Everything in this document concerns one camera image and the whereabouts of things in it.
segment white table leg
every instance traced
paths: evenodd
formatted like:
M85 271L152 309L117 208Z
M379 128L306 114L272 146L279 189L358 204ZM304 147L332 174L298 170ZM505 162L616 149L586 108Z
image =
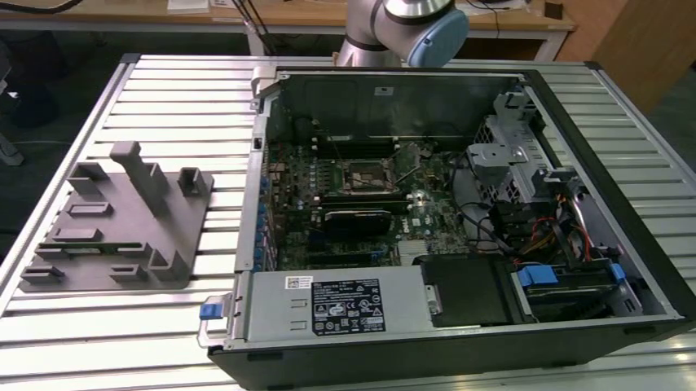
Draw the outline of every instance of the white table leg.
M554 61L556 55L564 45L568 31L552 31L546 40L541 44L540 51L536 52L534 61Z
M251 31L250 28L244 29L244 34L247 34L248 41L248 53L252 56L263 56L266 55L266 48L263 47L263 41L255 32Z

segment wooden desk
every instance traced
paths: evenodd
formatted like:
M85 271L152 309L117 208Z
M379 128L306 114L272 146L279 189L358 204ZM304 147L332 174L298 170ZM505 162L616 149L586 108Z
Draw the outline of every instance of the wooden desk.
M51 7L61 0L19 0L19 4ZM346 5L316 0L256 0L260 16L272 33L343 34ZM536 39L544 41L536 59L553 60L568 32L570 19L542 16L542 0L532 2L532 10L498 12L470 17L470 37ZM0 29L51 29L133 32L244 33L239 13L211 7L204 14L167 14L167 0L84 0L57 15L0 14ZM260 44L248 37L252 55L263 53Z

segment white label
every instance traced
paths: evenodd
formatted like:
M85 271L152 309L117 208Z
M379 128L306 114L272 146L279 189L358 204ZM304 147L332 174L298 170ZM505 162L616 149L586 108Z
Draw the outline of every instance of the white label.
M101 254L97 248L64 248L63 251L68 254Z
M394 87L375 87L374 96L391 96L394 94Z
M314 277L311 275L292 275L284 277L286 289L308 289L312 287Z
M242 23L238 18L212 18L212 21L216 23Z

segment sticker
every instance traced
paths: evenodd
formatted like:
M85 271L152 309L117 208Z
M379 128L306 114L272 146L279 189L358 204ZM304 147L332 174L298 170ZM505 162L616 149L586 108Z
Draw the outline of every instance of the sticker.
M378 279L328 281L311 283L311 286L315 335L386 332Z
M391 96L394 94L394 87L375 87L374 96Z
M212 18L211 19L212 22L216 22L216 23L242 23L243 21L238 18Z
M288 275L284 277L286 289L308 289L312 287L314 277L311 275Z
M64 248L63 252L68 254L101 254L99 248Z

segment electronic component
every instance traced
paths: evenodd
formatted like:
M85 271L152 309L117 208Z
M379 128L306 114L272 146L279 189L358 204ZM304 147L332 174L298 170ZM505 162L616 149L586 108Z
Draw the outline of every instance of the electronic component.
M391 213L385 210L342 210L324 215L324 232L332 238L385 235Z
M421 255L427 255L425 240L402 240L397 244L399 250L399 263L402 266L413 265L413 260Z
M499 254L429 255L417 258L425 286L435 289L441 312L435 327L493 326L533 322L523 315L510 277L510 262Z

